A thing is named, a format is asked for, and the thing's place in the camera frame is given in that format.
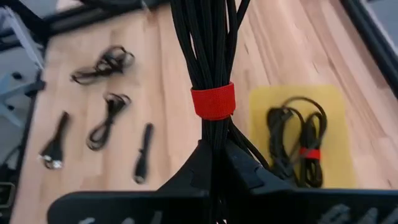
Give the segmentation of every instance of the yellow pad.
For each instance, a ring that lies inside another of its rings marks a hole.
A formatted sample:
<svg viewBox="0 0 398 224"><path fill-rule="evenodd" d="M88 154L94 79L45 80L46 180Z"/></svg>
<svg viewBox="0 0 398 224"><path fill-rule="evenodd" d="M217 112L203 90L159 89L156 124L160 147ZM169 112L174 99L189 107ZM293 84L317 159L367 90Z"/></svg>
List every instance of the yellow pad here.
<svg viewBox="0 0 398 224"><path fill-rule="evenodd" d="M280 107L292 96L311 98L326 112L328 126L321 145L323 188L357 188L349 150L344 101L340 92L333 86L272 86L254 90L250 96L251 142L272 164L268 150L267 112L271 107ZM305 101L294 101L289 106L298 109L304 119L317 110ZM299 133L300 121L297 117L292 118L285 126L284 144L287 154L297 142Z"/></svg>

